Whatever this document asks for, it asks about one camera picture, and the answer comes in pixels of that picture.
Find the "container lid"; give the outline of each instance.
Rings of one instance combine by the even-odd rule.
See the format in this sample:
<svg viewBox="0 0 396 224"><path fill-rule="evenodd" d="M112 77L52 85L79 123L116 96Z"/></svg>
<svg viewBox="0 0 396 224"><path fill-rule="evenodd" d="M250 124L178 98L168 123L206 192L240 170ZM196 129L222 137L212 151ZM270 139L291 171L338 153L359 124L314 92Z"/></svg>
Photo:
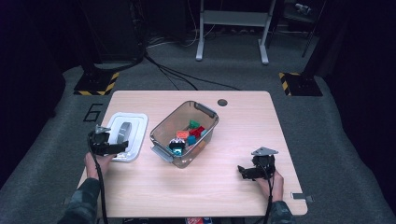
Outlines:
<svg viewBox="0 0 396 224"><path fill-rule="evenodd" d="M117 154L113 161L130 162L137 159L140 148L142 147L143 139L146 133L148 124L148 117L145 114L136 113L122 113L118 112L114 114L110 122L107 124L107 128L110 128L110 136L108 137L108 143L110 145L117 144L120 139L120 133L128 133L129 136L125 136L124 141L129 141L128 147L125 148L125 152Z"/></svg>

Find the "black speaker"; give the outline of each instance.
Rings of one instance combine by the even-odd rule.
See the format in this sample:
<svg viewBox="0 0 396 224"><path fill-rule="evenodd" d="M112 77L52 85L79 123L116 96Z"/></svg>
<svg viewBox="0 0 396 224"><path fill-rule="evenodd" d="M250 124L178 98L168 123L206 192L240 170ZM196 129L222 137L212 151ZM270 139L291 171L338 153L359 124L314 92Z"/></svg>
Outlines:
<svg viewBox="0 0 396 224"><path fill-rule="evenodd" d="M142 31L130 0L82 0L80 4L102 63L143 58Z"/></svg>
<svg viewBox="0 0 396 224"><path fill-rule="evenodd" d="M187 15L190 17L190 13L186 12L186 0L144 0L142 6L151 31L169 35L179 41L186 39Z"/></svg>

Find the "red object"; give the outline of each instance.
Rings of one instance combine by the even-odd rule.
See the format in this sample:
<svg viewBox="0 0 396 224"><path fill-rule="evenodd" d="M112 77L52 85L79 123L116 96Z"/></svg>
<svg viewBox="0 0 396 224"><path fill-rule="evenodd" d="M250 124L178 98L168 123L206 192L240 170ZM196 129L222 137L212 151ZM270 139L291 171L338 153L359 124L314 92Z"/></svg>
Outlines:
<svg viewBox="0 0 396 224"><path fill-rule="evenodd" d="M201 132L203 132L204 131L204 127L202 127L202 126L199 126L198 128L196 128L196 129L191 129L190 130L190 135L194 135L195 136L195 138L199 138L199 137L201 137Z"/></svg>
<svg viewBox="0 0 396 224"><path fill-rule="evenodd" d="M204 219L201 217L187 217L186 224L204 224Z"/></svg>
<svg viewBox="0 0 396 224"><path fill-rule="evenodd" d="M177 131L176 136L178 138L187 139L189 137L189 131Z"/></svg>

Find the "clear plastic container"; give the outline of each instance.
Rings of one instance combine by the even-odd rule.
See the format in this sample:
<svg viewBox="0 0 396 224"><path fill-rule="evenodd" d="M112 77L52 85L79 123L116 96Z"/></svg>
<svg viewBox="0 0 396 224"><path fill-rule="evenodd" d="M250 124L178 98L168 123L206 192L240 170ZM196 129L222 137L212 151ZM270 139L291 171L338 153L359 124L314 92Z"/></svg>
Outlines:
<svg viewBox="0 0 396 224"><path fill-rule="evenodd" d="M169 143L177 137L177 131L190 128L191 120L199 122L205 128L205 133L196 139L195 144L186 146L181 155L177 155L168 147ZM185 168L209 143L218 123L219 116L215 111L194 101L187 101L151 131L150 139L154 144L151 149L165 161L173 163L178 168Z"/></svg>

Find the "person's arm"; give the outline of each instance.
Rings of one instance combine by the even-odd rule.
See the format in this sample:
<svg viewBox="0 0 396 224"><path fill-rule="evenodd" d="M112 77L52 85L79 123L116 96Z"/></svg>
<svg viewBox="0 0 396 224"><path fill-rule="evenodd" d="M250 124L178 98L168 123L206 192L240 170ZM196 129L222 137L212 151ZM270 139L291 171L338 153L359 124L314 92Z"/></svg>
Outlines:
<svg viewBox="0 0 396 224"><path fill-rule="evenodd" d="M105 157L96 156L102 174L108 170L108 165L115 155ZM85 155L87 179L73 194L64 216L58 221L64 223L95 223L97 213L97 198L100 192L99 175L91 153Z"/></svg>
<svg viewBox="0 0 396 224"><path fill-rule="evenodd" d="M259 183L262 193L266 198L269 198L270 187L268 185L268 180L257 178L256 181ZM271 207L271 223L272 224L295 224L295 218L288 205L283 202L283 176L275 171L274 176L270 179L273 185L273 203Z"/></svg>
<svg viewBox="0 0 396 224"><path fill-rule="evenodd" d="M99 192L99 180L87 178L73 194L58 223L95 223Z"/></svg>

